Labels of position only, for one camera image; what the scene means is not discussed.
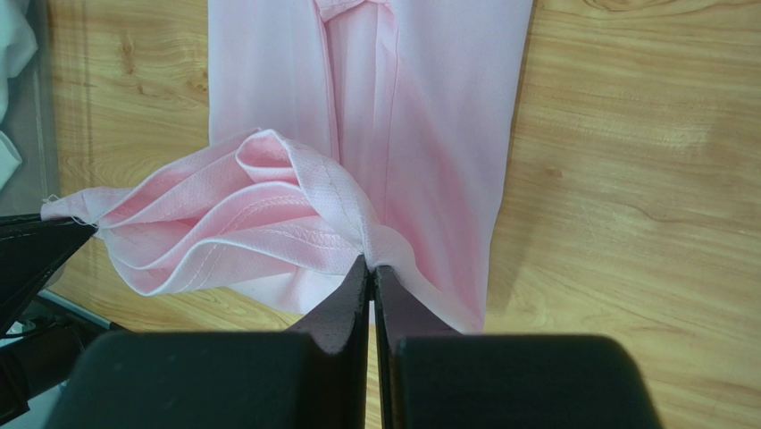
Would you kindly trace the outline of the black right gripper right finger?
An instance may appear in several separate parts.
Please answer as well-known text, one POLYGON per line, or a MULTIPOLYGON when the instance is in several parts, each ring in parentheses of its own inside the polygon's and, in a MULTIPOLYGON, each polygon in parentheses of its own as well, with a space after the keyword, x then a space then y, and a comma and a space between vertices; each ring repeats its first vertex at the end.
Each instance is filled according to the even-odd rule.
POLYGON ((640 370, 596 335, 467 335, 374 273, 386 428, 658 428, 640 370))

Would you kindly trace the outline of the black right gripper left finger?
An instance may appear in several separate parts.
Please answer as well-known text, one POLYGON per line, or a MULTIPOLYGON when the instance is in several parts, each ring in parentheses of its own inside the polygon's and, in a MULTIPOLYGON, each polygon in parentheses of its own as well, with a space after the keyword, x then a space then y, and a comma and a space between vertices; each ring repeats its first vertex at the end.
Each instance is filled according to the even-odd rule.
POLYGON ((109 333, 78 360, 50 428, 362 428, 369 271, 282 332, 109 333))

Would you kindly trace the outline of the pink t-shirt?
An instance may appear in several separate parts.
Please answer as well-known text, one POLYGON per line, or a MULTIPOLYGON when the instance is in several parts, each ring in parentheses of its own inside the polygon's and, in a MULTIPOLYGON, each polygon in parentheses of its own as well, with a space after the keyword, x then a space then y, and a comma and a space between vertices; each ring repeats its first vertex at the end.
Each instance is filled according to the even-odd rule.
POLYGON ((144 296, 227 286, 307 313, 364 257, 485 323, 530 1, 212 1, 207 148, 45 203, 144 296))

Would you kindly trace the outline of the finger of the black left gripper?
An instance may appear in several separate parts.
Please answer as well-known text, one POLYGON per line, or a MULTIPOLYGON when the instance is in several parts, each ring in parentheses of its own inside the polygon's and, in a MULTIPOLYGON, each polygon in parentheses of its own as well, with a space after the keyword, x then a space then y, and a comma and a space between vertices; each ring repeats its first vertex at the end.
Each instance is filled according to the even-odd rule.
POLYGON ((96 226, 38 214, 1 218, 1 332, 7 332, 96 226))

